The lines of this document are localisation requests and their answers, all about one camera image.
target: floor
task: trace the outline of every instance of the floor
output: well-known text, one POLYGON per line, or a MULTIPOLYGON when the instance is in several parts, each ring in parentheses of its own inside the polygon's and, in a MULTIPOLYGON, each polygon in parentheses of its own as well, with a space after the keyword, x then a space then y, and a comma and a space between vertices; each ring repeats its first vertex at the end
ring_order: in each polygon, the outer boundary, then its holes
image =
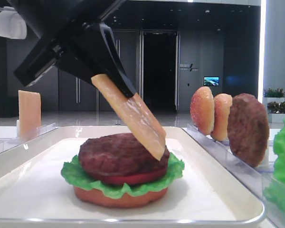
MULTIPOLYGON (((192 123, 189 113, 154 113, 162 126, 187 127, 192 123)), ((0 118, 0 126, 16 126, 18 118, 0 118)), ((57 126, 124 125, 115 112, 43 112, 42 125, 57 126)), ((270 123, 270 128, 282 128, 283 123, 270 123)))

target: white tray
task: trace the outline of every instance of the white tray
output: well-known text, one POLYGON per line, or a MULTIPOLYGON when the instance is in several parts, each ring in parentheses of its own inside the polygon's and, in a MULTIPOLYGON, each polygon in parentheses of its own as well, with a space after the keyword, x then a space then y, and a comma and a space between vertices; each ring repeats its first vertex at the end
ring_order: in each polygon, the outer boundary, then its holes
POLYGON ((265 219, 263 202, 184 130, 165 130, 169 150, 185 162, 183 178, 140 209, 83 203, 60 175, 87 138, 129 132, 125 126, 61 127, 0 154, 0 228, 255 228, 265 219))

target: green lettuce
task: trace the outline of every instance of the green lettuce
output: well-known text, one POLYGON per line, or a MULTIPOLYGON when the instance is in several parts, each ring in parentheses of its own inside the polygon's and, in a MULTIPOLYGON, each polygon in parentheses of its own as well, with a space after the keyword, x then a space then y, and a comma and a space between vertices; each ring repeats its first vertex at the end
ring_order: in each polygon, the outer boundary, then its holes
POLYGON ((285 126, 274 138, 274 153, 278 155, 274 164, 274 178, 264 191, 266 199, 278 206, 285 213, 285 126))
POLYGON ((125 193, 130 196, 141 196, 149 191, 161 191, 167 188, 175 179, 182 177, 182 171, 185 168, 183 161, 180 161, 173 153, 170 153, 168 160, 168 169, 164 177, 154 182, 129 186, 124 184, 123 186, 115 186, 104 184, 101 181, 94 180, 86 174, 79 164, 78 156, 74 156, 71 162, 65 162, 61 170, 62 177, 67 183, 79 187, 84 190, 97 189, 103 192, 103 194, 112 199, 119 199, 125 193))

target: tomato slice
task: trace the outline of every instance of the tomato slice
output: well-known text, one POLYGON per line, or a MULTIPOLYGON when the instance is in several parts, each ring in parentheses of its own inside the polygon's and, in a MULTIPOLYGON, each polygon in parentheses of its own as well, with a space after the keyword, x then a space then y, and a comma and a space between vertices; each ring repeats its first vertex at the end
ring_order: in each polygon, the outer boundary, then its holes
POLYGON ((102 176, 93 174, 92 177, 106 184, 128 185, 144 184, 158 180, 167 173, 167 167, 147 173, 134 174, 129 176, 102 176))

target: sign on wall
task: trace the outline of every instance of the sign on wall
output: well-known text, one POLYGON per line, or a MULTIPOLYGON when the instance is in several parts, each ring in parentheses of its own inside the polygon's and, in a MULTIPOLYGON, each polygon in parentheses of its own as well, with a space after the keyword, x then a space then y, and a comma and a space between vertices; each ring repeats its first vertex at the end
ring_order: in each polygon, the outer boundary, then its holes
POLYGON ((192 68, 193 64, 180 64, 180 70, 198 71, 198 68, 192 68))

